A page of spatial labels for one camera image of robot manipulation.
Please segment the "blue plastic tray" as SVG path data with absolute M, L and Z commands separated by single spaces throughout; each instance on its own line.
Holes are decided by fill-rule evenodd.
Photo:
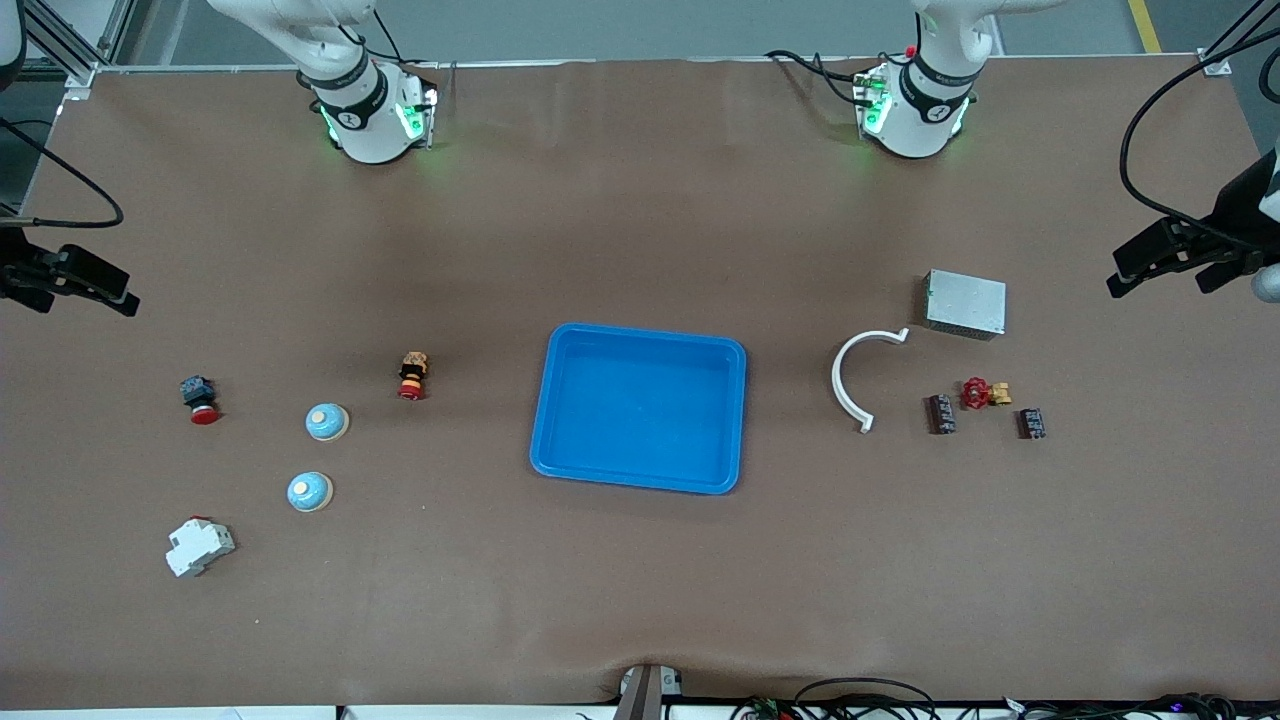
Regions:
M 727 495 L 746 389 L 736 340 L 566 323 L 548 340 L 529 461 L 556 479 Z

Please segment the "red emergency stop button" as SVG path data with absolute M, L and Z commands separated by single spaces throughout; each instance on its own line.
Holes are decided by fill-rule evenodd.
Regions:
M 206 427 L 221 416 L 218 406 L 218 392 L 212 383 L 202 375 L 191 375 L 180 382 L 183 405 L 189 409 L 193 424 Z

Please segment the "silver metal box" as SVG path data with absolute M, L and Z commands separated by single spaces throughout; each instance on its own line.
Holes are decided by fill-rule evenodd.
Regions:
M 969 340 L 991 341 L 1004 336 L 1007 331 L 1007 286 L 931 269 L 924 278 L 924 327 Z

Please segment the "white circuit breaker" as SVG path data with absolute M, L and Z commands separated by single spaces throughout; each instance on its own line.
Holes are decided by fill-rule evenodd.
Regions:
M 228 527 L 201 516 L 182 523 L 168 539 L 165 560 L 175 578 L 198 577 L 210 562 L 236 550 Z

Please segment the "white curved plastic clamp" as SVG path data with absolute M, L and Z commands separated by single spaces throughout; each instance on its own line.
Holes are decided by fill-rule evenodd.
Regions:
M 876 416 L 868 413 L 864 407 L 856 404 L 851 395 L 849 393 L 845 380 L 844 380 L 844 361 L 849 352 L 864 343 L 869 342 L 882 342 L 887 345 L 901 346 L 905 345 L 910 337 L 910 328 L 904 327 L 901 331 L 865 331 L 855 334 L 846 340 L 837 350 L 833 361 L 829 366 L 829 386 L 835 397 L 836 404 L 842 409 L 842 411 L 850 416 L 858 424 L 858 432 L 860 434 L 868 434 L 874 424 Z

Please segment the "brown table cover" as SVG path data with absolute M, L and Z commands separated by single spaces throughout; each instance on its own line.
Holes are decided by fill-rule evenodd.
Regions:
M 125 222 L 31 238 L 123 266 L 141 309 L 0 304 L 0 708 L 561 705 L 643 662 L 694 694 L 1279 697 L 1280 309 L 1105 284 L 1152 218 L 1121 135 L 1188 61 L 998 59 L 929 161 L 768 61 L 462 68 L 434 149 L 387 167 L 285 72 L 97 79 L 52 146 Z M 925 328 L 931 269 L 1004 282 L 1006 333 Z M 740 342 L 735 488 L 535 471 L 566 323 Z M 860 434 L 831 363 L 904 327 L 844 361 Z M 966 407 L 974 375 L 1012 404 Z M 287 502 L 303 471 L 325 509 Z M 236 550 L 175 578 L 192 516 Z

